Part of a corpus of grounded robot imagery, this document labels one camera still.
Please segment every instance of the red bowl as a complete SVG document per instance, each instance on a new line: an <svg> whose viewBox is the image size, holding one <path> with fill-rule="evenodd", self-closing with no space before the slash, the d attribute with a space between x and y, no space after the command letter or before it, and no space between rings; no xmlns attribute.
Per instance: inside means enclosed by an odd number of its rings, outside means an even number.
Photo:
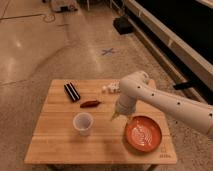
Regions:
<svg viewBox="0 0 213 171"><path fill-rule="evenodd" d="M156 149L162 139L162 132L158 124L146 116L135 116L126 124L125 137L128 143L142 152Z"/></svg>

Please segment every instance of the black cable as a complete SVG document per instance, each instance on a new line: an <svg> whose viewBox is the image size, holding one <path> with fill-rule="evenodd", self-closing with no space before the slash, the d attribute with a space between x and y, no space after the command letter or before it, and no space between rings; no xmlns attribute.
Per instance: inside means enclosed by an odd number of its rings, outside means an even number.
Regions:
<svg viewBox="0 0 213 171"><path fill-rule="evenodd" d="M1 18L0 18L0 22L1 22L2 18L4 17L4 15L5 15L6 11L7 11L7 8L9 7L10 2L11 2L11 0L8 0L8 1L7 1L7 5L6 5L6 7L4 8L3 14L2 14L2 16L1 16Z"/></svg>
<svg viewBox="0 0 213 171"><path fill-rule="evenodd" d="M11 0L8 0L7 5L6 5L5 9L4 9L4 12L3 12L3 14L2 14L2 16L0 18L0 22L3 21L3 20L11 20L11 19L19 19L19 18L27 18L27 17L37 17L37 16L43 16L42 20L45 23L52 23L52 22L55 21L55 14L54 14L54 12L52 10L51 10L51 15L49 15L49 16L52 16L51 17L52 19L50 19L50 20L48 20L48 16L46 14L42 14L42 13L40 13L40 14L30 14L30 15L21 15L21 16L14 16L14 17L4 17L8 7L9 7L10 2L11 2Z"/></svg>

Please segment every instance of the black box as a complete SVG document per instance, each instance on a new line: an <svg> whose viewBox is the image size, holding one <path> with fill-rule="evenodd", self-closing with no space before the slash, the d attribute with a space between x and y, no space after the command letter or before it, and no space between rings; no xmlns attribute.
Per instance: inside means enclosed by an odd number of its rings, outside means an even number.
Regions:
<svg viewBox="0 0 213 171"><path fill-rule="evenodd" d="M125 17L116 18L113 21L113 26L119 34L127 34L133 32L133 27Z"/></svg>

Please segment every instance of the table leg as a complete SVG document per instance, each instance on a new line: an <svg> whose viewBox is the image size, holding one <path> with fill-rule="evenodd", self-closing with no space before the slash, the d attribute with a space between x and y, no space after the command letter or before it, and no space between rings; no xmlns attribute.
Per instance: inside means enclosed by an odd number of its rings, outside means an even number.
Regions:
<svg viewBox="0 0 213 171"><path fill-rule="evenodd" d="M60 171L55 165L53 164L47 164L46 165L51 171Z"/></svg>
<svg viewBox="0 0 213 171"><path fill-rule="evenodd" d="M89 0L87 0L87 10L89 11Z"/></svg>
<svg viewBox="0 0 213 171"><path fill-rule="evenodd" d="M110 6L110 8L112 8L112 0L110 0L110 5L109 6Z"/></svg>
<svg viewBox="0 0 213 171"><path fill-rule="evenodd" d="M153 171L157 166L158 166L157 164L152 164L146 171Z"/></svg>

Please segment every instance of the small white object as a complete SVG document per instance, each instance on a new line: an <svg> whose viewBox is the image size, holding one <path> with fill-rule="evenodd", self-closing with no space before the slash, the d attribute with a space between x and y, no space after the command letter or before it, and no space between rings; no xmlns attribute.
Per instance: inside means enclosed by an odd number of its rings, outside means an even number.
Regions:
<svg viewBox="0 0 213 171"><path fill-rule="evenodd" d="M106 93L107 90L108 90L107 86L103 86L103 87L102 87L102 93Z"/></svg>
<svg viewBox="0 0 213 171"><path fill-rule="evenodd" d="M110 93L120 92L119 83L110 83L107 87L108 87Z"/></svg>
<svg viewBox="0 0 213 171"><path fill-rule="evenodd" d="M91 133L93 125L93 117L89 113L78 113L73 119L74 128L83 136L88 136Z"/></svg>

